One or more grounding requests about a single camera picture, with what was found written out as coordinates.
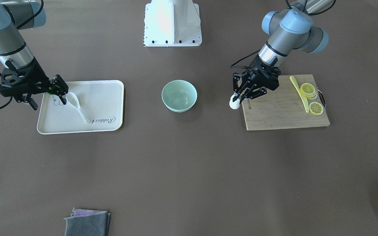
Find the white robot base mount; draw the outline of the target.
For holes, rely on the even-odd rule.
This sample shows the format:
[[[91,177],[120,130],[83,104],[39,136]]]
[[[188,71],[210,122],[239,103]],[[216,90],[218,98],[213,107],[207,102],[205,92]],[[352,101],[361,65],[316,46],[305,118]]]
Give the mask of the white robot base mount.
[[[199,5],[192,0],[152,0],[145,5],[143,46],[202,44]]]

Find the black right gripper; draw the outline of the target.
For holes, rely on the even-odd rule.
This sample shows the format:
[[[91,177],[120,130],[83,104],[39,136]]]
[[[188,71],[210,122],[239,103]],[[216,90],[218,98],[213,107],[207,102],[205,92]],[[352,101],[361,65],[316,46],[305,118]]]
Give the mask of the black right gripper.
[[[32,99],[32,95],[51,89],[54,95],[58,96],[59,105],[66,105],[68,85],[59,74],[49,80],[36,58],[21,68],[16,68],[12,59],[6,60],[5,65],[8,67],[1,74],[0,84],[0,94],[3,97],[13,97],[18,103],[27,103],[37,110],[38,105]]]

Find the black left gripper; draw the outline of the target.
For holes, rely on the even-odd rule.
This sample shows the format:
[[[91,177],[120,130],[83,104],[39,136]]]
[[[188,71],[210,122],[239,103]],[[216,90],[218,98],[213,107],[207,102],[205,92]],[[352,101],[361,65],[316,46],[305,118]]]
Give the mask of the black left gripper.
[[[241,74],[234,73],[234,93],[240,96],[240,103],[263,96],[267,94],[267,89],[274,91],[279,87],[280,73],[277,67],[264,63],[256,54],[247,71]]]

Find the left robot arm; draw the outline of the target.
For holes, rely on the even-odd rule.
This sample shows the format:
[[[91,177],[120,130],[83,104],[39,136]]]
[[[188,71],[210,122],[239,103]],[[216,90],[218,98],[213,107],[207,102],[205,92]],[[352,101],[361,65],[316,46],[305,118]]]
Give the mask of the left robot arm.
[[[281,12],[271,11],[262,20],[262,29],[269,35],[264,46],[254,52],[255,58],[243,73],[234,73],[229,104],[238,109],[242,101],[265,95],[279,87],[279,66],[292,50],[319,53],[328,44],[328,33],[315,27],[313,15],[329,10],[334,0],[297,0],[287,3]]]

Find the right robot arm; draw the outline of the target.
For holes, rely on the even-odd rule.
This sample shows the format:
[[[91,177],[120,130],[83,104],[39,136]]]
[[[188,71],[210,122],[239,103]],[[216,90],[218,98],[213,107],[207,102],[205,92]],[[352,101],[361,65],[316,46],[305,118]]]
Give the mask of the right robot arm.
[[[0,0],[0,94],[38,108],[33,94],[50,93],[67,103],[69,87],[60,75],[49,79],[20,34],[21,29],[45,25],[44,1]]]

